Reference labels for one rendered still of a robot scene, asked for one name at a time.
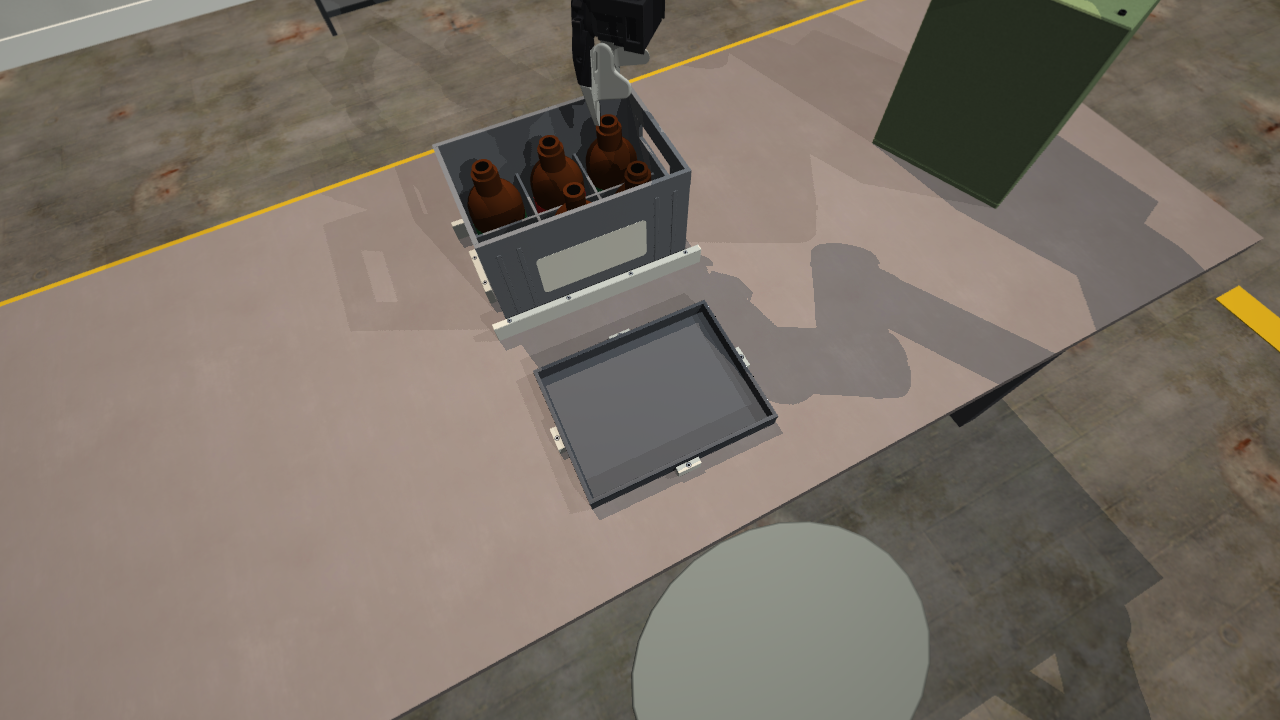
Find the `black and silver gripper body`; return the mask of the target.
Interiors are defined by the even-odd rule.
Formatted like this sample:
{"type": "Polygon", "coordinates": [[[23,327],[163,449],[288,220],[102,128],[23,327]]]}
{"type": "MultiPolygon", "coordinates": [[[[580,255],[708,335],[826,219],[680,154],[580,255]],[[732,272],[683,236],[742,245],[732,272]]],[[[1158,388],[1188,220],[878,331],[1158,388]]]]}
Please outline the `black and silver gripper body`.
{"type": "Polygon", "coordinates": [[[584,28],[593,38],[644,55],[666,18],[666,0],[571,0],[572,20],[579,10],[584,12],[584,28]]]}

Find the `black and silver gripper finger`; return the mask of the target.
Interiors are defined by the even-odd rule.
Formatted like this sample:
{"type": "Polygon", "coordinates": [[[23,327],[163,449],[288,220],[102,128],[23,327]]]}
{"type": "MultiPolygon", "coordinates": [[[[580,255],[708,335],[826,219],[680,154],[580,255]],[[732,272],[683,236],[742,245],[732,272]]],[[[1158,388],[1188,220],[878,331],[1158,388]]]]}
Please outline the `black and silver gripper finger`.
{"type": "Polygon", "coordinates": [[[614,69],[620,73],[620,67],[630,65],[643,65],[650,59],[649,53],[645,49],[644,55],[637,53],[625,51],[625,47],[614,46],[614,44],[599,40],[602,44],[607,44],[614,54],[614,69]]]}
{"type": "Polygon", "coordinates": [[[628,79],[614,69],[614,54],[607,44],[594,44],[584,28],[584,12],[572,20],[573,68],[588,110],[595,126],[602,126],[599,100],[625,99],[631,94],[628,79]]]}

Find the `brown bottle with blue label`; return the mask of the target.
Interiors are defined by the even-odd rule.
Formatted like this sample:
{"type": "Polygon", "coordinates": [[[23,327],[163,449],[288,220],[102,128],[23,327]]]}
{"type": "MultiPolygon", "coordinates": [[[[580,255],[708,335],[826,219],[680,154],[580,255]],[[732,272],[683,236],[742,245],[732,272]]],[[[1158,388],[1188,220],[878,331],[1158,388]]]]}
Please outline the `brown bottle with blue label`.
{"type": "Polygon", "coordinates": [[[563,193],[564,204],[556,211],[556,215],[591,202],[586,200],[584,186],[579,182],[564,184],[563,193]]]}

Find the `dark grey divided crate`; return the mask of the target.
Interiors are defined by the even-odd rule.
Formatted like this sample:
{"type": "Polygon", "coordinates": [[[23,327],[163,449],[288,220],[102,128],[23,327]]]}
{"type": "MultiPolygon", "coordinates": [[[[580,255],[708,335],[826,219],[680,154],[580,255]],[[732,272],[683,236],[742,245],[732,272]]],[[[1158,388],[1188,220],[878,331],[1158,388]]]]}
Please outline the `dark grey divided crate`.
{"type": "Polygon", "coordinates": [[[620,193],[614,192],[621,184],[596,191],[586,169],[596,126],[584,96],[433,143],[506,319],[685,250],[692,170],[632,86],[628,97],[599,104],[600,117],[620,120],[637,161],[652,170],[650,182],[620,193]],[[643,128],[669,164],[669,174],[643,128]],[[562,205],[538,213],[530,184],[539,140],[547,135],[559,138],[564,156],[576,161],[591,201],[558,215],[562,205]],[[477,234],[467,200],[472,164],[480,159],[490,160],[500,178],[515,184],[527,218],[477,234]]]}

